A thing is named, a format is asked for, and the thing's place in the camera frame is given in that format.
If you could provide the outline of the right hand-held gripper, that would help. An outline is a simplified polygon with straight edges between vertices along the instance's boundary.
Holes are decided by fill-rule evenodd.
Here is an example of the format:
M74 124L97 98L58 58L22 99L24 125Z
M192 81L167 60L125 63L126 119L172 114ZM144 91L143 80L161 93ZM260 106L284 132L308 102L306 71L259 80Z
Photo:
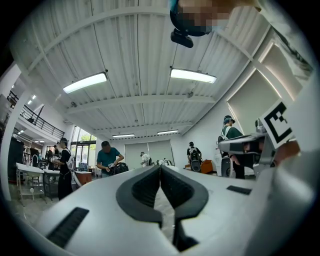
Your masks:
M241 166L253 169L258 177L265 169L275 166L275 156L280 146L294 138L284 118L286 109L285 103L278 100L255 121L254 133L219 140L219 150L236 156Z

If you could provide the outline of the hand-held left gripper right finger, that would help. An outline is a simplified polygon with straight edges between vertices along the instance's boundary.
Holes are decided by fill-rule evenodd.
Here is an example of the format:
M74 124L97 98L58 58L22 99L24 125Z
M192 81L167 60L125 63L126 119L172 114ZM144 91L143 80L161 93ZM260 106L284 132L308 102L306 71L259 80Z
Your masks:
M170 169L160 167L160 186L174 209L174 233L172 244L180 252L198 244L186 235L182 221L195 218L209 200L208 190L199 182Z

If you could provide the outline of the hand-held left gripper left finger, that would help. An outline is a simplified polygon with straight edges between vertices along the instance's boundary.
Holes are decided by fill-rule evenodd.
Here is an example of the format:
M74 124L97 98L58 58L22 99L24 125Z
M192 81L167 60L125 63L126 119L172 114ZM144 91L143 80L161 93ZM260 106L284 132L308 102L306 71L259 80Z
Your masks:
M123 182L116 191L120 208L136 221L162 226L161 212L154 209L160 188L160 168L153 166Z

